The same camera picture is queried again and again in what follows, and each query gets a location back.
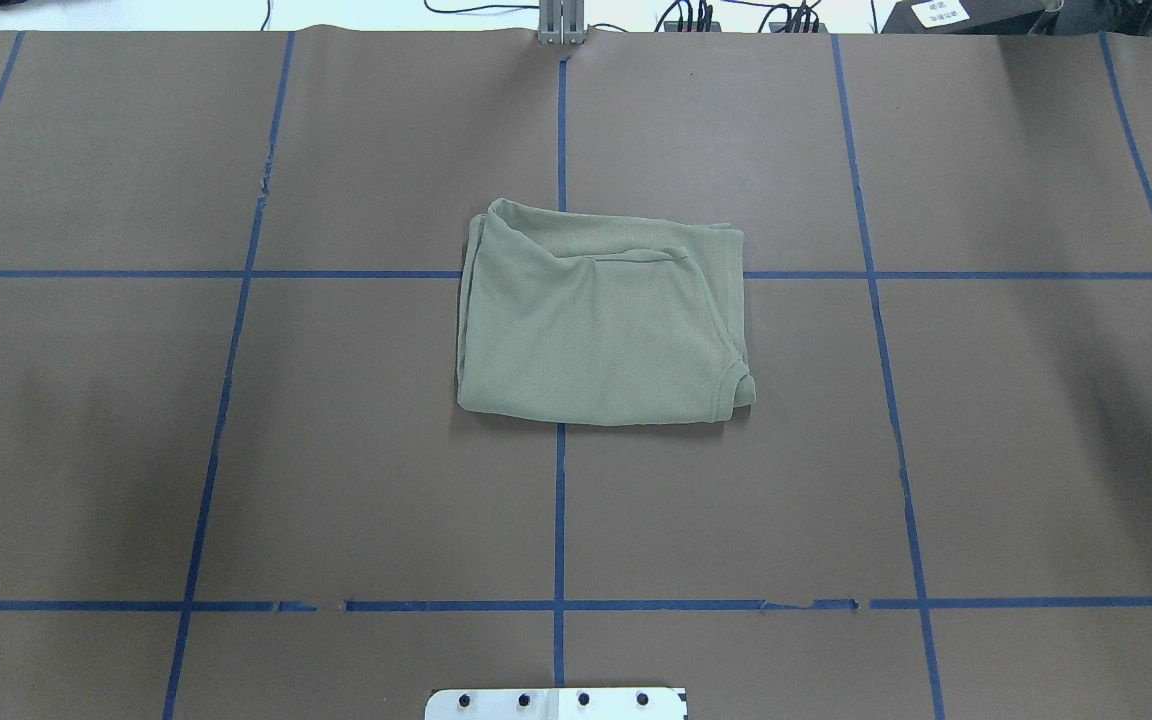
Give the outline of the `olive green long-sleeve shirt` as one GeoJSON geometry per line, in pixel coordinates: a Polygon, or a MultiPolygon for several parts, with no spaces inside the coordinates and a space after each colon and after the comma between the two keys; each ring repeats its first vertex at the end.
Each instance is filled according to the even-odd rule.
{"type": "Polygon", "coordinates": [[[641,427],[755,406],[745,237],[498,199],[468,223],[456,397],[471,414],[641,427]]]}

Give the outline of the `aluminium frame post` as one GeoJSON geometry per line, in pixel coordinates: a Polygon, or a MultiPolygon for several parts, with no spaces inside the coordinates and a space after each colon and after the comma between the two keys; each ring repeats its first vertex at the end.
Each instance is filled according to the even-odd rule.
{"type": "Polygon", "coordinates": [[[541,46],[581,45],[588,36],[584,0],[540,0],[538,41],[541,46]]]}

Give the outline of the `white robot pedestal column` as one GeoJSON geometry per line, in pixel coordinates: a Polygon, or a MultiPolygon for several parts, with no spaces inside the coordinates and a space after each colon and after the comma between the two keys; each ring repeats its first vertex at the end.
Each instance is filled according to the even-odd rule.
{"type": "Polygon", "coordinates": [[[684,689],[575,687],[444,689],[425,719],[687,719],[684,689]]]}

